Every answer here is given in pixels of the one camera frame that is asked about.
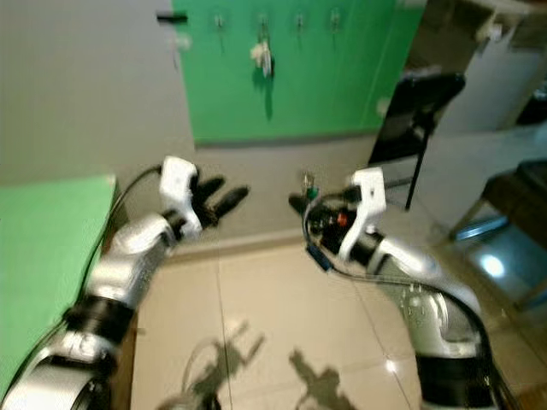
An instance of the gray wall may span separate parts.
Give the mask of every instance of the gray wall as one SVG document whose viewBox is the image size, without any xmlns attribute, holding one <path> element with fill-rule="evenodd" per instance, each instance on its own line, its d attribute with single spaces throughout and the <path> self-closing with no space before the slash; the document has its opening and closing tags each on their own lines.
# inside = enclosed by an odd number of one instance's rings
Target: gray wall
<svg viewBox="0 0 547 410">
<path fill-rule="evenodd" d="M 330 190 L 367 163 L 373 137 L 195 149 L 184 86 L 154 18 L 158 4 L 0 4 L 2 184 L 115 173 L 123 186 L 143 167 L 179 155 L 205 174 L 250 185 L 252 196 L 219 232 L 226 238 L 296 228 L 286 198 L 299 190 L 300 170 L 316 173 Z M 129 214 L 157 206 L 150 181 L 129 202 Z"/>
<path fill-rule="evenodd" d="M 511 50 L 512 32 L 475 52 L 465 72 L 467 84 L 446 109 L 436 133 L 460 135 L 495 131 L 521 105 L 523 93 L 541 65 L 542 53 Z"/>
</svg>

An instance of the chair leg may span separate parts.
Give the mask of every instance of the chair leg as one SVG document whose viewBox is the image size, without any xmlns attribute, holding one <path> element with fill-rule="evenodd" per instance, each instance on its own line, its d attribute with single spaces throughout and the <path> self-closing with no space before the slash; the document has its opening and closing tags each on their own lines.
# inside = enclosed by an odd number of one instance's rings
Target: chair leg
<svg viewBox="0 0 547 410">
<path fill-rule="evenodd" d="M 421 163 L 424 161 L 424 154 L 426 150 L 421 151 L 418 155 L 418 161 L 416 162 L 416 168 L 414 169 L 414 175 L 412 176 L 412 181 L 410 182 L 409 196 L 407 197 L 407 203 L 404 206 L 404 210 L 408 211 L 410 209 L 410 204 L 412 203 L 412 197 L 414 196 L 414 189 L 416 188 L 416 183 L 418 182 L 418 175 L 420 175 Z"/>
<path fill-rule="evenodd" d="M 479 198 L 476 203 L 474 203 L 471 208 L 465 213 L 465 215 L 462 216 L 462 218 L 457 222 L 457 224 L 454 225 L 454 227 L 450 230 L 449 238 L 451 240 L 455 240 L 457 233 L 466 226 L 473 217 L 480 211 L 480 209 L 483 207 L 483 205 L 486 203 L 484 199 Z"/>
</svg>

